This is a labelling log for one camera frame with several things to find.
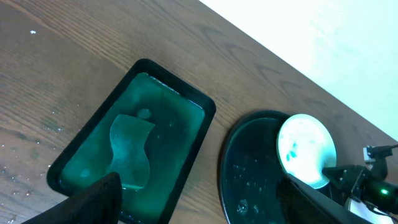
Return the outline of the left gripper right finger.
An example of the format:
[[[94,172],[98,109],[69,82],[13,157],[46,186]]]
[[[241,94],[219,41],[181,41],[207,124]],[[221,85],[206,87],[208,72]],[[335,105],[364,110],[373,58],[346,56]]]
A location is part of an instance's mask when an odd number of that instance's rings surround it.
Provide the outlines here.
[[[278,183],[276,196],[286,223],[365,224],[368,222],[290,174],[283,175]]]

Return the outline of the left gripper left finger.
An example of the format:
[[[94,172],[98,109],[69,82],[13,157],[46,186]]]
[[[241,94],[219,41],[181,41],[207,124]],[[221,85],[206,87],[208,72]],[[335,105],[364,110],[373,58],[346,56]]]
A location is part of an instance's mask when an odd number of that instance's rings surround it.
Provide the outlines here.
[[[112,172],[23,224],[117,224],[121,205],[121,179]]]

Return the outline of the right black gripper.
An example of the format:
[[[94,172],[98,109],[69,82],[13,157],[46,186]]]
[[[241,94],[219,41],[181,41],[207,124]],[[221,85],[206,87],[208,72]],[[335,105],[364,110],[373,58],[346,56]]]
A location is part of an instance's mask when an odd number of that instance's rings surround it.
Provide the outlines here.
[[[363,182],[371,176],[371,171],[365,166],[348,165],[323,168],[322,174],[339,191],[360,202],[364,191]]]

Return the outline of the pale green plate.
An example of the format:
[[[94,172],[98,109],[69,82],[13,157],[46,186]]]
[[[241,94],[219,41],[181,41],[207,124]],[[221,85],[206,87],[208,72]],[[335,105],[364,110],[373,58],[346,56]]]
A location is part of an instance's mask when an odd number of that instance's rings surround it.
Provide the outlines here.
[[[281,126],[277,135],[277,155],[282,170],[320,189],[329,183],[324,168],[335,167],[336,148],[327,128],[315,117],[295,114]]]

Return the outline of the green sponge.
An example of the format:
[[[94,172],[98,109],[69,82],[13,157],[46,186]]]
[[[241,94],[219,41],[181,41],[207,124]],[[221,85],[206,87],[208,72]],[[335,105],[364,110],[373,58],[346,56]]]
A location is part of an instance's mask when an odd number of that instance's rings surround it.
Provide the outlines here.
[[[113,160],[109,172],[117,172],[125,189],[143,189],[149,181],[150,164],[145,144],[154,124],[125,114],[117,115],[110,128]]]

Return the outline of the white plate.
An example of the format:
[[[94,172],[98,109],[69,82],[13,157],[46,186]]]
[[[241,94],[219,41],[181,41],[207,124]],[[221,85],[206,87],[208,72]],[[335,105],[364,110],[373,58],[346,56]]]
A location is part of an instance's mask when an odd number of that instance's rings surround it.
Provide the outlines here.
[[[348,198],[347,201],[345,202],[345,208],[349,210],[351,213],[371,222],[371,223],[376,223],[376,224],[393,224],[394,221],[391,217],[386,216],[385,213],[383,215],[378,215],[372,211],[370,211],[364,203],[362,202],[356,202],[352,200],[351,198]],[[378,209],[374,209],[375,212],[382,213]]]

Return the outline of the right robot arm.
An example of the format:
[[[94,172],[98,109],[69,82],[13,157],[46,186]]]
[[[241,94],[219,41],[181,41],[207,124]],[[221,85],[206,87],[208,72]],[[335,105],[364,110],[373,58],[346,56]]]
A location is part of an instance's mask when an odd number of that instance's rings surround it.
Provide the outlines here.
[[[397,215],[397,186],[377,179],[365,166],[326,167],[322,174],[347,197]]]

